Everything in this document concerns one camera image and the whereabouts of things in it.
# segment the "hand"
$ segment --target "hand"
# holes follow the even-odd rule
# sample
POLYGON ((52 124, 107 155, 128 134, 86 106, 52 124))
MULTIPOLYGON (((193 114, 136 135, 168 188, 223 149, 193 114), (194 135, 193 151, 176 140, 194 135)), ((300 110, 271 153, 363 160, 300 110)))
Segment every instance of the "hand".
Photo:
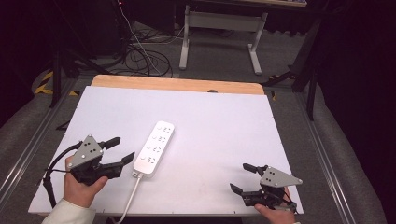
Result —
MULTIPOLYGON (((73 156, 66 158, 66 164, 70 163, 73 156)), ((89 208, 93 202, 95 195, 105 186, 108 178, 100 177, 95 183, 87 186, 78 183, 72 174, 66 173, 64 176, 64 199, 75 205, 89 208)))
MULTIPOLYGON (((289 195, 288 188, 285 188, 285 192, 289 195)), ((254 208, 256 208, 260 214, 268 218, 272 224, 292 224, 296 222, 294 213, 291 211, 272 210, 259 203, 254 205, 254 208)))

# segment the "white power strip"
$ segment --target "white power strip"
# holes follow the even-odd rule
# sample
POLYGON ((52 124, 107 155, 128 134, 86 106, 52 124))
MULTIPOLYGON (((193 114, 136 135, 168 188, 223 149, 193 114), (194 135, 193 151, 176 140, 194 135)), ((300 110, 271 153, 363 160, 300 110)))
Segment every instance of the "white power strip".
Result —
POLYGON ((175 125, 158 121, 134 162, 132 176, 152 177, 175 130, 175 125))

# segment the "white cable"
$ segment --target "white cable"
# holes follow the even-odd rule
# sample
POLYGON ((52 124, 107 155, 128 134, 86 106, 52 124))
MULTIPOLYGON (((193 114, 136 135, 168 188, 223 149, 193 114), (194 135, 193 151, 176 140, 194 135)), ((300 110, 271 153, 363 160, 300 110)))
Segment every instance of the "white cable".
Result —
POLYGON ((140 48, 143 50, 143 52, 145 52, 145 54, 146 54, 146 56, 148 57, 148 60, 149 60, 149 62, 151 63, 152 67, 158 72, 158 74, 161 74, 161 72, 157 69, 157 67, 154 66, 154 63, 152 63, 152 61, 151 61, 150 57, 148 56, 148 54, 146 53, 145 49, 144 49, 143 46, 140 44, 139 39, 137 38, 137 36, 136 36, 136 35, 134 34, 134 32, 132 31, 131 24, 129 23, 129 21, 128 21, 128 19, 126 18, 126 16, 123 14, 122 7, 121 7, 121 4, 120 4, 120 0, 117 0, 117 2, 119 3, 119 7, 120 7, 120 11, 121 11, 122 17, 123 17, 123 18, 126 20, 126 22, 128 23, 128 27, 129 27, 129 29, 131 30, 131 33, 134 35, 134 38, 136 39, 136 41, 137 41, 137 43, 139 44, 140 48))
POLYGON ((124 218, 125 218, 125 216, 126 216, 126 213, 128 212, 129 206, 131 205, 132 198, 134 197, 134 193, 136 192, 137 186, 139 185, 140 179, 141 179, 142 177, 143 177, 142 174, 139 174, 139 175, 137 176, 136 183, 134 184, 134 190, 133 190, 132 193, 131 193, 131 197, 129 198, 128 203, 126 204, 125 211, 124 211, 124 213, 122 214, 121 219, 120 219, 118 222, 116 222, 116 220, 115 220, 113 217, 111 218, 111 220, 113 221, 114 224, 121 224, 121 222, 124 220, 124 218))

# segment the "black curtain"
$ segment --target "black curtain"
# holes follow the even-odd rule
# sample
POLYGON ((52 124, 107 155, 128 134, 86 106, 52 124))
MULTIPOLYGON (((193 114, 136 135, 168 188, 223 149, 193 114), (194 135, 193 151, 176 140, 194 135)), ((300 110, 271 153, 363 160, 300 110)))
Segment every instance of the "black curtain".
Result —
POLYGON ((332 44, 318 70, 326 105, 352 145, 389 223, 396 218, 395 11, 391 0, 354 1, 340 21, 324 23, 322 35, 335 41, 319 43, 332 44))
POLYGON ((0 127, 33 99, 32 83, 50 65, 50 48, 23 1, 0 6, 0 127))
MULTIPOLYGON (((332 0, 306 0, 306 9, 315 11, 326 11, 328 9, 329 1, 332 0)), ((267 22, 264 25, 264 29, 269 32, 279 31, 281 33, 290 32, 290 35, 305 35, 315 18, 295 14, 279 14, 279 13, 268 13, 267 22)))

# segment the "white board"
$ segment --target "white board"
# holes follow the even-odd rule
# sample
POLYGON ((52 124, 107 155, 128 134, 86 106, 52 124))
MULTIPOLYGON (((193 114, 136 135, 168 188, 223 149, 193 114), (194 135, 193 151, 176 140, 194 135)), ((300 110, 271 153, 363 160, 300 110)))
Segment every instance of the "white board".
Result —
MULTIPOLYGON (((242 164, 270 165, 291 174, 264 95, 87 87, 54 158, 88 134, 98 142, 121 138, 119 145, 105 151, 103 164, 133 151, 137 155, 158 120, 173 123, 175 133, 155 176, 140 181, 129 216, 257 215, 230 189, 230 183, 244 191, 260 188, 260 176, 245 171, 242 164)), ((63 161, 55 168, 64 169, 63 161)), ((92 204, 97 213, 123 212, 136 182, 133 162, 97 194, 92 204)), ((63 196, 63 176, 51 175, 57 200, 63 196)), ((290 196, 301 214, 295 187, 290 196)), ((29 212, 50 211, 41 186, 29 212)))

